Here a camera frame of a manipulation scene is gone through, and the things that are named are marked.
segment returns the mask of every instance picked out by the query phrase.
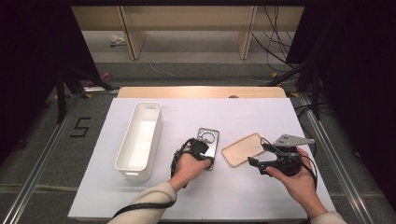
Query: person's hand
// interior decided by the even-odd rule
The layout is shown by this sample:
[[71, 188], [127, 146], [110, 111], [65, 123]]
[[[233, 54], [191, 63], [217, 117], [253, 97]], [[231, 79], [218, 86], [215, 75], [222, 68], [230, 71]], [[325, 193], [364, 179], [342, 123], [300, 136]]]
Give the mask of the person's hand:
[[[308, 154], [298, 147], [297, 150], [302, 155], [302, 162], [312, 169], [309, 159], [306, 158]], [[317, 195], [314, 179], [304, 167], [301, 168], [300, 173], [294, 176], [283, 175], [274, 167], [267, 167], [266, 172], [283, 183], [289, 195], [303, 207], [310, 218], [328, 212]]]
[[175, 175], [168, 181], [175, 191], [179, 191], [210, 165], [210, 159], [196, 160], [190, 153], [183, 153], [178, 159]]

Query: wooden edge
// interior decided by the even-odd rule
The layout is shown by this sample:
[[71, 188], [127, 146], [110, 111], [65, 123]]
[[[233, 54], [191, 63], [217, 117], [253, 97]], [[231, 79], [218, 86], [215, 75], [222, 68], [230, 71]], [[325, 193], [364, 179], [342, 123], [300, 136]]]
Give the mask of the wooden edge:
[[286, 98], [280, 87], [122, 87], [118, 98]]

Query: person's right hand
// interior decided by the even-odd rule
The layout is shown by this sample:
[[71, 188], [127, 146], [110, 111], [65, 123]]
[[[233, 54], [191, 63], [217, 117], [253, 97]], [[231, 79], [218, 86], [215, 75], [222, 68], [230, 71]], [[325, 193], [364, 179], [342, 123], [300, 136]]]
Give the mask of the person's right hand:
[[[302, 155], [302, 162], [312, 169], [309, 159], [306, 158], [308, 154], [298, 147], [297, 150]], [[327, 213], [327, 209], [317, 195], [314, 179], [304, 167], [294, 176], [286, 176], [271, 166], [267, 167], [266, 172], [283, 183], [289, 195], [303, 207], [309, 217], [314, 218]]]

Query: person's left hand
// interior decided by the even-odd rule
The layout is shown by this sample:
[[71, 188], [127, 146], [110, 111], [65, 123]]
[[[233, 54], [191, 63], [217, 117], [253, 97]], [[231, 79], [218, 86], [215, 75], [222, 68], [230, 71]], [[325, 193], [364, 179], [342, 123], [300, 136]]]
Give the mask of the person's left hand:
[[175, 191], [179, 191], [210, 165], [210, 159], [196, 160], [190, 153], [183, 153], [177, 162], [175, 175], [168, 181]]

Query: phone case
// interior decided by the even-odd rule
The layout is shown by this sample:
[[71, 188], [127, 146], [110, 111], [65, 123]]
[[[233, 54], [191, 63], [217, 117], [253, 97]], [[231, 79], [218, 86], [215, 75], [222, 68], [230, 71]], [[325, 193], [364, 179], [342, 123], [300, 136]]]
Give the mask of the phone case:
[[253, 133], [225, 147], [221, 153], [232, 167], [236, 167], [248, 161], [248, 157], [255, 157], [264, 152], [261, 141], [259, 134]]

